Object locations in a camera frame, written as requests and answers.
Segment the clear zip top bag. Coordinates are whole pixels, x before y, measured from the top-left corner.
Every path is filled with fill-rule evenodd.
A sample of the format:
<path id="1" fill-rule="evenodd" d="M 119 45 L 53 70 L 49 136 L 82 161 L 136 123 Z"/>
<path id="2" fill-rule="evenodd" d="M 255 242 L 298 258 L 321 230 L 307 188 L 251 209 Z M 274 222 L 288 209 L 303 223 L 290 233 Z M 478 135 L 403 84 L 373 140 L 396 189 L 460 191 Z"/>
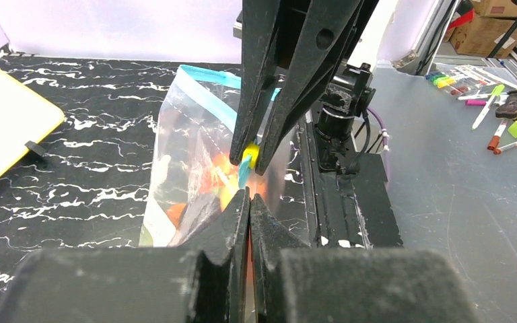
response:
<path id="1" fill-rule="evenodd" d="M 158 114 L 141 247 L 181 245 L 221 217 L 219 201 L 196 197 L 188 202 L 188 193 L 196 173 L 215 155 L 229 158 L 240 86 L 241 79 L 226 71 L 190 65 L 177 69 Z M 253 172 L 253 159 L 237 166 L 237 191 L 248 188 L 278 210 L 298 154 L 296 136 L 289 133 L 264 175 Z"/>

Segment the orange pumpkin toy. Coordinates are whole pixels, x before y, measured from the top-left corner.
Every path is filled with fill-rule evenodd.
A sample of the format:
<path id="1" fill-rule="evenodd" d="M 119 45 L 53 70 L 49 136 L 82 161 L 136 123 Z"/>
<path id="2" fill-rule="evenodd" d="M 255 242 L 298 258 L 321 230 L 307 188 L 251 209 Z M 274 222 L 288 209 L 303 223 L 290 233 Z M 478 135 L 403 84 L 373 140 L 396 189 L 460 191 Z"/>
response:
<path id="1" fill-rule="evenodd" d="M 212 202 L 219 201 L 219 211 L 222 212 L 237 191 L 237 175 L 238 167 L 230 163 L 228 155 L 218 153 L 209 166 L 196 173 L 188 202 L 194 202 L 196 197 L 210 197 Z"/>

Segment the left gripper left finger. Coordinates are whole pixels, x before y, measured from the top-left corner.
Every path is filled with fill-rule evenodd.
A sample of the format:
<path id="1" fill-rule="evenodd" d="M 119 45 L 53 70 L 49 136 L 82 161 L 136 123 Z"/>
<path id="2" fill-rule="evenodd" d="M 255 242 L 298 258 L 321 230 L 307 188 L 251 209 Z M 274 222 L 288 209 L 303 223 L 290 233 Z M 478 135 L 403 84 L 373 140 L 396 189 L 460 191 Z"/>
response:
<path id="1" fill-rule="evenodd" d="M 33 251 L 0 322 L 243 322 L 249 215 L 244 189 L 180 246 Z"/>

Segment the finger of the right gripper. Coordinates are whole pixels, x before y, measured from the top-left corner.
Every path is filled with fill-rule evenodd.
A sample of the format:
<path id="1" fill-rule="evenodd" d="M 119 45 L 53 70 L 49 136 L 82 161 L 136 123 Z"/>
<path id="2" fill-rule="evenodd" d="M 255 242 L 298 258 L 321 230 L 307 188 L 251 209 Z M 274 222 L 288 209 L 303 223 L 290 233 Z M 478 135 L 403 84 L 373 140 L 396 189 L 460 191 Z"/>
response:
<path id="1" fill-rule="evenodd" d="M 347 62 L 377 4 L 255 1 L 254 126 L 265 125 L 258 175 Z"/>
<path id="2" fill-rule="evenodd" d="M 242 2 L 242 76 L 240 102 L 230 149 L 239 165 L 258 134 L 277 83 L 275 77 L 280 1 Z"/>

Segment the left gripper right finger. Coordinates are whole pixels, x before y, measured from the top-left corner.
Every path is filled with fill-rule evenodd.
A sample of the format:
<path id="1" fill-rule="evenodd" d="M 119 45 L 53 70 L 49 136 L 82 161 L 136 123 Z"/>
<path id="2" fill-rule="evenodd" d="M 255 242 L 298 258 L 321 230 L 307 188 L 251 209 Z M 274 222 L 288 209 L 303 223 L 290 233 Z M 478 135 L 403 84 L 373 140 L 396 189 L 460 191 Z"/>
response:
<path id="1" fill-rule="evenodd" d="M 258 322 L 476 322 L 453 266 L 432 250 L 311 248 L 255 195 Z"/>

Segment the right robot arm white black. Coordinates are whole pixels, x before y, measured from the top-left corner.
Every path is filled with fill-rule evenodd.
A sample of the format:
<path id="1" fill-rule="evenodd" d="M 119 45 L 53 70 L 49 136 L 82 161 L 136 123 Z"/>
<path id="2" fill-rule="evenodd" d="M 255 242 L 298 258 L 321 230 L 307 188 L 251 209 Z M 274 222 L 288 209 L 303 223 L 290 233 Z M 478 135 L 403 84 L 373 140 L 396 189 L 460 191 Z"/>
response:
<path id="1" fill-rule="evenodd" d="M 264 174 L 284 137 L 317 102 L 322 167 L 350 174 L 357 158 L 344 147 L 374 90 L 370 65 L 348 63 L 377 1 L 244 1 L 242 81 L 230 161 L 254 161 Z"/>

